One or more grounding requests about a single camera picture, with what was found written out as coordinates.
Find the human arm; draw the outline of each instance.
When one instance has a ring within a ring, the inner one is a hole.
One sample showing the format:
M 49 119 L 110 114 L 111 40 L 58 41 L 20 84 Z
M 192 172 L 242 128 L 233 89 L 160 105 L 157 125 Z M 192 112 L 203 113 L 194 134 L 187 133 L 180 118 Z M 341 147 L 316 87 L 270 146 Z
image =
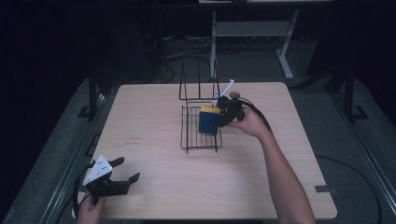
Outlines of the human arm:
M 256 137 L 264 153 L 271 197 L 279 223 L 315 223 L 315 217 L 306 193 L 297 175 L 262 119 L 251 109 L 243 107 L 245 117 L 228 126 Z
M 77 224 L 97 224 L 102 215 L 102 210 L 105 207 L 107 198 L 99 198 L 96 204 L 93 203 L 93 196 L 87 192 L 86 199 L 81 202 L 78 209 Z

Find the black wire rack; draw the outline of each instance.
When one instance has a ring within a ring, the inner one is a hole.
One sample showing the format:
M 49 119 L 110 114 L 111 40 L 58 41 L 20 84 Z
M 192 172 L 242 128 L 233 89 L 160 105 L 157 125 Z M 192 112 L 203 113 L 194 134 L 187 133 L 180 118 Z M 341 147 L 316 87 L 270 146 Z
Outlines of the black wire rack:
M 212 103 L 213 100 L 219 99 L 219 79 L 216 73 L 208 82 L 212 83 L 212 92 L 202 92 L 200 63 L 198 61 L 198 82 L 190 84 L 187 87 L 184 62 L 181 63 L 178 99 L 184 101 L 185 104 L 181 109 L 180 146 L 186 149 L 187 153 L 189 153 L 190 149 L 215 149 L 218 152 L 218 148 L 222 146 L 220 129 L 218 129 L 217 134 L 199 133 L 199 113 L 201 106 L 214 106 Z M 197 89 L 194 90 L 194 94 L 189 95 L 188 89 L 191 88 Z

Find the human hand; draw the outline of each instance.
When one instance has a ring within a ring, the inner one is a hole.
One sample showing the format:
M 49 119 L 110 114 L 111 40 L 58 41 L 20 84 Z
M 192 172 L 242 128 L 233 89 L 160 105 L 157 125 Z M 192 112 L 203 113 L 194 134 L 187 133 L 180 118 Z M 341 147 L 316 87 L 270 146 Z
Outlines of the human hand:
M 85 197 L 87 198 L 79 206 L 77 224 L 97 224 L 101 219 L 107 197 L 99 198 L 96 205 L 93 204 L 93 196 L 88 191 Z
M 243 106 L 242 111 L 245 114 L 244 119 L 229 123 L 229 127 L 237 128 L 242 132 L 257 138 L 260 138 L 263 134 L 269 132 L 262 121 L 262 118 L 260 118 L 260 116 L 257 115 L 252 109 Z

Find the wooden table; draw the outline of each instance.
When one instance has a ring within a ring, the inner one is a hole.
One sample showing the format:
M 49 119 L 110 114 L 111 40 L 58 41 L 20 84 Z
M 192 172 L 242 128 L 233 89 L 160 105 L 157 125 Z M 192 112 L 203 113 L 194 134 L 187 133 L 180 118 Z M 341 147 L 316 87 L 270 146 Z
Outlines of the wooden table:
M 203 92 L 210 88 L 203 84 Z M 335 217 L 330 193 L 315 190 L 326 183 L 287 87 L 283 83 L 235 83 L 229 91 L 239 91 L 267 117 L 316 218 Z M 110 161 L 125 157 L 125 163 L 113 170 L 112 180 L 141 175 L 127 195 L 108 198 L 103 217 L 276 218 L 259 141 L 224 127 L 218 153 L 195 149 L 187 154 L 180 147 L 185 102 L 177 96 L 177 84 L 120 87 L 93 158 L 101 154 Z

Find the blue sponge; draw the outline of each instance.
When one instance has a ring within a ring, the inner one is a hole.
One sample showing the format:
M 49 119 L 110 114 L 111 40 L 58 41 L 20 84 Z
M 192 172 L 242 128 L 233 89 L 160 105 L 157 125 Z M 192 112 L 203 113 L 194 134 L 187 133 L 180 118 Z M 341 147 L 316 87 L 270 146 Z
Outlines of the blue sponge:
M 220 119 L 220 109 L 212 106 L 201 106 L 199 112 L 199 133 L 218 134 L 218 127 L 213 123 Z

